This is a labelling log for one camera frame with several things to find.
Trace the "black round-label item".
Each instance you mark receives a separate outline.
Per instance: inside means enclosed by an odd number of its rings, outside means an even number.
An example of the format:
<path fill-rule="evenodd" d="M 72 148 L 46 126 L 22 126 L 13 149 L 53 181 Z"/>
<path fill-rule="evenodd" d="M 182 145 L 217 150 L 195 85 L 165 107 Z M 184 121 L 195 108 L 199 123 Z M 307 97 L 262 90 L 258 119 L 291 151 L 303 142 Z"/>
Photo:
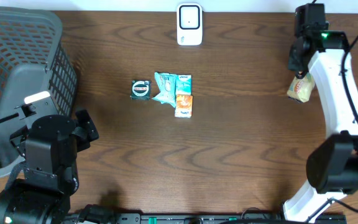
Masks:
<path fill-rule="evenodd" d="M 131 84 L 132 100 L 150 100 L 151 81 L 133 80 Z"/>

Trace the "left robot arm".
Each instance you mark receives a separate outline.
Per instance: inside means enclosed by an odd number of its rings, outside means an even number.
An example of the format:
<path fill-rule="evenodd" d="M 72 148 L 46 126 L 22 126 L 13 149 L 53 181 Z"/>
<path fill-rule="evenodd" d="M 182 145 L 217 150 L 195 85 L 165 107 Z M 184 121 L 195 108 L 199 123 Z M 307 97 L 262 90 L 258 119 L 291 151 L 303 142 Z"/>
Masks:
<path fill-rule="evenodd" d="M 99 138 L 86 110 L 49 114 L 11 134 L 24 161 L 16 164 L 0 192 L 0 223 L 115 223 L 113 212 L 87 205 L 70 213 L 70 197 L 79 188 L 77 153 Z"/>

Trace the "orange juice carton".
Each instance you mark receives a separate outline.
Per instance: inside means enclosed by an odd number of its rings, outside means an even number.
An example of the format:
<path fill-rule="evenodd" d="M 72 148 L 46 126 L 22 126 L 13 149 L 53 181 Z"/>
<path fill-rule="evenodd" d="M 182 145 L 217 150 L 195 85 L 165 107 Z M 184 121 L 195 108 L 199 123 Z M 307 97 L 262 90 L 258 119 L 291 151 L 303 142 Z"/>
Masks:
<path fill-rule="evenodd" d="M 176 118 L 191 118 L 193 109 L 192 95 L 177 95 L 176 97 Z"/>

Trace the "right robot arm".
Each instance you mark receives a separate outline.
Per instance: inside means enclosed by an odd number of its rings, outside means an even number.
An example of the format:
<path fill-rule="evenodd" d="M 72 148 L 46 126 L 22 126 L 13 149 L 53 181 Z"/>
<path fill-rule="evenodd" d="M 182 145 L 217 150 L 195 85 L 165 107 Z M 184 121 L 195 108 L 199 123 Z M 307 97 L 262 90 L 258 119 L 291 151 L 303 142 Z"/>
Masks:
<path fill-rule="evenodd" d="M 307 180 L 282 205 L 287 223 L 314 223 L 332 204 L 358 213 L 342 199 L 358 191 L 358 90 L 351 67 L 353 42 L 329 30 L 324 4 L 296 8 L 288 68 L 313 78 L 324 113 L 326 140 L 307 159 Z"/>

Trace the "yellow snack bag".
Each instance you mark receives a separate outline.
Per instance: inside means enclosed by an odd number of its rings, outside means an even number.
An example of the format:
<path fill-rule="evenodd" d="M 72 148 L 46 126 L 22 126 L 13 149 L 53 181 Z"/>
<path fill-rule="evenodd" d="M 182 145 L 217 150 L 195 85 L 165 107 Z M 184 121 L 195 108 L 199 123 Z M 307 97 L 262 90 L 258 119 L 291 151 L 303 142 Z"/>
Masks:
<path fill-rule="evenodd" d="M 313 77 L 307 73 L 302 79 L 297 77 L 293 79 L 287 90 L 287 96 L 299 103 L 305 103 L 309 101 L 314 87 L 315 81 Z"/>

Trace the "teal tissue pack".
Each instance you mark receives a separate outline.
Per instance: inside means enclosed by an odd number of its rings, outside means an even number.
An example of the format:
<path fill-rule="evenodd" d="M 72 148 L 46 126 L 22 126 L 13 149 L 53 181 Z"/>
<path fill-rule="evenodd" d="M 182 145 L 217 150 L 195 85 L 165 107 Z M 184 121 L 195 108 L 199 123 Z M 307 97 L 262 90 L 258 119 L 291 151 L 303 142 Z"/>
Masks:
<path fill-rule="evenodd" d="M 191 75 L 177 75 L 176 95 L 191 95 L 192 77 Z"/>

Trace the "teal snack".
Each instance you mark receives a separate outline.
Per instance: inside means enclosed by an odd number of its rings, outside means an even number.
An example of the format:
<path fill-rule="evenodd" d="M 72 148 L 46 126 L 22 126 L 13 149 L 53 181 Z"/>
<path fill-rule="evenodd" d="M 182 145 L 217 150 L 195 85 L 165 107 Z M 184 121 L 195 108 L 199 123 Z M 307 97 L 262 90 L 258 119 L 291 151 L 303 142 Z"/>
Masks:
<path fill-rule="evenodd" d="M 153 97 L 153 100 L 159 101 L 161 104 L 168 103 L 175 108 L 177 75 L 155 72 L 154 77 L 160 93 Z"/>

